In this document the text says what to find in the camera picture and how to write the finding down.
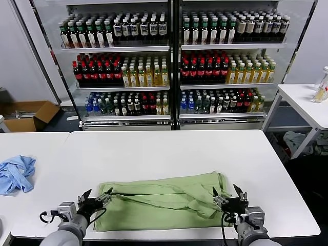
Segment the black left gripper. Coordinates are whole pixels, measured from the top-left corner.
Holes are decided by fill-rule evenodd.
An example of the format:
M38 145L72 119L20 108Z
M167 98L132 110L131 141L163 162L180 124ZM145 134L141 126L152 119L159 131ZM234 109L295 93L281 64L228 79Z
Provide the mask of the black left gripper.
M111 201L112 188L100 195L97 199L88 199L91 189L85 191L81 196L78 196L77 214L82 215L87 221L90 221L91 216L103 208L103 205Z

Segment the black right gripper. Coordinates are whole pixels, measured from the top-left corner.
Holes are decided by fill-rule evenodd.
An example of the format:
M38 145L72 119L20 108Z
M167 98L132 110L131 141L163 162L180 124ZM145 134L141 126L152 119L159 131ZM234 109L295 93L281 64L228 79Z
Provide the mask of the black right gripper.
M223 198L218 195L217 190L212 187L213 190L213 200L217 205L221 205L221 210L227 212L228 214L245 214L245 210L249 205L247 192L243 192L242 189L233 184L233 187L238 195L238 197Z

